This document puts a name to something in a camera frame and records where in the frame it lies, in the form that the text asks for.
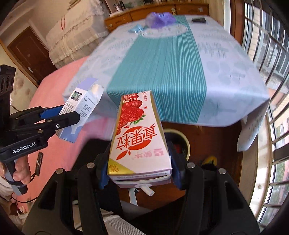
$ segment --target product box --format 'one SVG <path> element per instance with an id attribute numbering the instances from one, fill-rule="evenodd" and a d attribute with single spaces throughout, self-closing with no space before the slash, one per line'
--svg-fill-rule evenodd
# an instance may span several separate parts
<path id="1" fill-rule="evenodd" d="M 172 172 L 163 129 L 151 91 L 121 99 L 108 160 L 108 175 L 122 188 L 169 183 Z"/>
<path id="2" fill-rule="evenodd" d="M 97 79 L 87 78 L 81 82 L 66 101 L 59 115 L 76 111 L 80 115 L 77 124 L 56 131 L 59 138 L 74 143 L 83 125 L 98 104 L 103 87 L 97 84 Z"/>

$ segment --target yellow object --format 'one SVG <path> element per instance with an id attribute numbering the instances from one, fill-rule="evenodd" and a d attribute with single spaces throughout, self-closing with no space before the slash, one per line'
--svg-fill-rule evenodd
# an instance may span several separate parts
<path id="1" fill-rule="evenodd" d="M 202 166 L 205 164 L 213 164 L 214 166 L 217 166 L 217 158 L 215 156 L 209 156 L 202 162 Z"/>
<path id="2" fill-rule="evenodd" d="M 125 166 L 109 158 L 108 159 L 108 174 L 130 175 L 130 174 L 135 174 L 135 172 L 133 172 L 129 168 L 126 168 Z"/>

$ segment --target cable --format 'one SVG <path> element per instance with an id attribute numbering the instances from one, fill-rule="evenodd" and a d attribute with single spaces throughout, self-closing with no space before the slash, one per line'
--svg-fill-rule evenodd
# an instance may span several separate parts
<path id="1" fill-rule="evenodd" d="M 34 180 L 35 176 L 36 176 L 36 172 L 31 176 L 30 182 L 32 182 L 32 180 Z"/>
<path id="2" fill-rule="evenodd" d="M 14 197 L 11 197 L 11 198 L 14 199 L 14 200 L 17 201 L 17 202 L 20 202 L 20 203 L 28 203 L 28 202 L 34 201 L 34 200 L 37 199 L 38 197 L 33 198 L 32 200 L 29 200 L 29 201 L 18 201 L 18 200 L 16 200 Z"/>
<path id="3" fill-rule="evenodd" d="M 30 182 L 31 182 L 32 180 L 34 180 L 35 176 L 36 176 L 36 172 L 34 172 L 34 174 L 31 176 Z M 18 200 L 16 200 L 16 199 L 15 199 L 14 197 L 12 197 L 12 196 L 11 196 L 11 198 L 14 199 L 14 200 L 17 201 L 17 202 L 20 202 L 20 203 L 29 203 L 29 202 L 34 201 L 34 200 L 37 199 L 38 197 L 36 197 L 36 198 L 34 198 L 34 199 L 32 199 L 32 200 L 26 201 L 26 202 L 18 201 Z"/>

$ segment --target qr code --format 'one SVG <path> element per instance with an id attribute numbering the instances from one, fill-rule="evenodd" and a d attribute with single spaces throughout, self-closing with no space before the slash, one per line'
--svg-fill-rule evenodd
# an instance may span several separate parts
<path id="1" fill-rule="evenodd" d="M 71 98 L 75 101 L 78 101 L 79 97 L 81 96 L 82 94 L 79 93 L 79 92 L 74 92 L 73 95 L 71 96 Z"/>

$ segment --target strawberry image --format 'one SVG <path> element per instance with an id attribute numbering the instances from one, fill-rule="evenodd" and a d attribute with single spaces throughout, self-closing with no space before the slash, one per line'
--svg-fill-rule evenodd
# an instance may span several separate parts
<path id="1" fill-rule="evenodd" d="M 133 100 L 130 102 L 126 102 L 123 104 L 123 107 L 135 107 L 135 108 L 139 108 L 142 105 L 142 101 L 141 100 Z"/>
<path id="2" fill-rule="evenodd" d="M 118 125 L 117 125 L 117 129 L 116 129 L 116 134 L 118 135 L 121 133 L 121 129 L 127 124 L 127 122 L 123 121 L 123 120 L 119 120 Z"/>
<path id="3" fill-rule="evenodd" d="M 135 107 L 125 107 L 121 110 L 120 119 L 124 122 L 134 122 L 139 120 L 144 114 L 144 111 Z"/>

